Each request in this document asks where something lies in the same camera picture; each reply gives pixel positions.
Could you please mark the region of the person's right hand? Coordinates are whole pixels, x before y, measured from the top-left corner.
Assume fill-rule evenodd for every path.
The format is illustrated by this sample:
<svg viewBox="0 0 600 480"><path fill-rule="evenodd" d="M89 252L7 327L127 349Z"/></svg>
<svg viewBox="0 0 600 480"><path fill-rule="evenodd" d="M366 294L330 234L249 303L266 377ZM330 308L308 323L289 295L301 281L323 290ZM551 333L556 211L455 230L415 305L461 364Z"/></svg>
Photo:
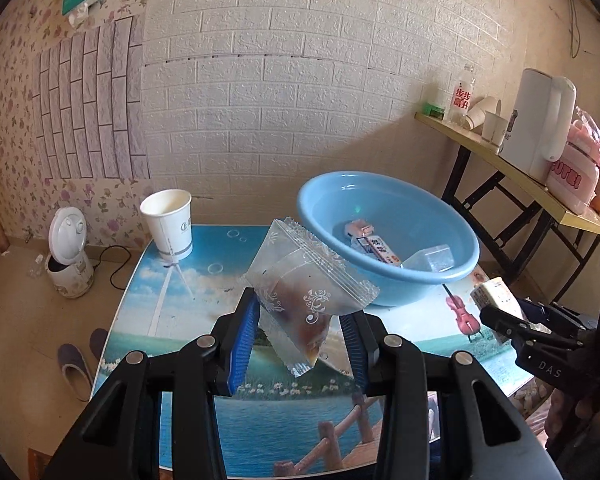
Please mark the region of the person's right hand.
<svg viewBox="0 0 600 480"><path fill-rule="evenodd" d="M545 419L546 448L565 451L568 445L600 444L600 406L589 398L574 400L555 389L550 396L550 410Z"/></svg>

